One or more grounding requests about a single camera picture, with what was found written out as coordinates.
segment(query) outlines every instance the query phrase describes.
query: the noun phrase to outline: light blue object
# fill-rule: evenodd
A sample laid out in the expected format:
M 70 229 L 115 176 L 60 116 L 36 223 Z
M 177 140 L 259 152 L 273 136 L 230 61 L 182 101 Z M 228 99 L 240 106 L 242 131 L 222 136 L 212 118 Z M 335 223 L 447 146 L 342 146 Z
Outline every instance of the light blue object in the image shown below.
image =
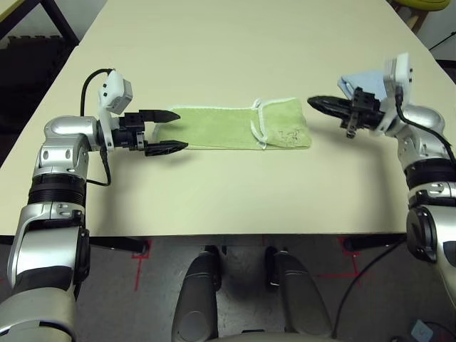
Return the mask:
M 380 70 L 344 75 L 337 82 L 337 85 L 347 98 L 353 97 L 353 93 L 357 87 L 362 88 L 365 93 L 374 93 L 375 98 L 380 101 L 386 98 L 386 90 L 383 85 L 383 72 Z
M 416 321 L 412 329 L 412 336 L 418 342 L 429 342 L 433 334 L 434 331 L 420 319 Z

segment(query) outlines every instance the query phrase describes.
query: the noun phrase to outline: wall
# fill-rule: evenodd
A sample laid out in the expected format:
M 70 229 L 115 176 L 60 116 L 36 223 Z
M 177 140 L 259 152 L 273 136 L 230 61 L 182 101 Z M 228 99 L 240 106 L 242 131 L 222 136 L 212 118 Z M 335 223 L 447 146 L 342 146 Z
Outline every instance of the wall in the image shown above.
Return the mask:
M 55 2 L 76 35 L 82 39 L 106 0 L 55 0 Z M 59 35 L 59 32 L 43 7 L 38 5 L 7 36 L 51 35 Z M 0 47 L 6 46 L 7 36 L 0 41 Z
M 453 31 L 456 31 L 456 0 L 452 0 L 442 11 L 430 12 L 417 36 L 427 48 L 430 48 Z M 435 59 L 456 61 L 456 36 L 434 48 L 431 53 Z

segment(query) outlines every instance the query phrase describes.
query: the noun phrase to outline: green towel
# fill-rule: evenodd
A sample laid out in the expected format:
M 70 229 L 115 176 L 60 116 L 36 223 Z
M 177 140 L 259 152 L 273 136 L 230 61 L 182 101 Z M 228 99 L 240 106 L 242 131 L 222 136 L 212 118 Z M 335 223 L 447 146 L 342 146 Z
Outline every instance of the green towel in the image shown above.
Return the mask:
M 188 148 L 263 150 L 308 148 L 309 129 L 297 98 L 255 101 L 250 108 L 168 108 L 180 115 L 155 128 L 156 141 L 179 140 Z

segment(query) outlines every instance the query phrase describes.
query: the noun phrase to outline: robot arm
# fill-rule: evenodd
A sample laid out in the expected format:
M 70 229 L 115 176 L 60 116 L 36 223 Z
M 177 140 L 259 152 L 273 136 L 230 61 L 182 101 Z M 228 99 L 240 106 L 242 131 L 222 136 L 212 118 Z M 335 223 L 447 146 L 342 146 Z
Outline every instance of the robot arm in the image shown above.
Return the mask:
M 352 100 L 316 96 L 308 103 L 342 119 L 348 138 L 367 128 L 398 140 L 398 158 L 409 188 L 407 245 L 418 259 L 434 264 L 456 306 L 456 164 L 442 137 L 445 121 L 429 108 L 409 101 L 412 69 L 408 54 L 387 63 L 383 82 L 388 97 L 355 90 Z
M 103 157 L 103 151 L 127 147 L 148 156 L 187 147 L 178 141 L 149 144 L 144 139 L 145 122 L 180 118 L 173 112 L 140 110 L 111 117 L 121 114 L 133 98 L 130 83 L 116 71 L 109 73 L 99 95 L 99 121 L 63 116 L 44 128 L 46 141 L 9 256 L 13 294 L 0 306 L 1 341 L 76 340 L 76 298 L 90 269 L 85 226 L 89 152 L 100 150 Z M 103 162 L 107 167 L 107 158 Z

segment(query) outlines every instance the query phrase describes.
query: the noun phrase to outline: gray floor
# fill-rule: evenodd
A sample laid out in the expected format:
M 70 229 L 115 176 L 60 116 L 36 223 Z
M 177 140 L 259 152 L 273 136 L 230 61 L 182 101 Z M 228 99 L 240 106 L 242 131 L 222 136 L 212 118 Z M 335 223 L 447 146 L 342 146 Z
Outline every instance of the gray floor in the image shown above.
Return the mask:
M 245 329 L 283 331 L 280 298 L 264 290 L 265 245 L 287 246 L 308 267 L 331 319 L 352 279 L 348 276 L 354 273 L 352 257 L 342 252 L 336 237 L 328 236 L 155 238 L 149 258 L 141 261 L 129 253 L 93 248 L 90 276 L 78 300 L 78 340 L 169 341 L 180 285 L 204 244 L 228 246 L 217 293 L 220 336 Z M 382 250 L 361 252 L 354 258 L 358 270 Z M 8 252 L 8 247 L 0 247 L 1 300 L 10 293 Z M 402 246 L 355 287 L 343 311 L 339 336 L 343 341 L 386 342 L 400 335 L 404 341 L 414 341 L 408 332 L 417 318 L 454 330 L 455 312 L 440 277 Z M 432 341 L 453 340 L 436 328 Z

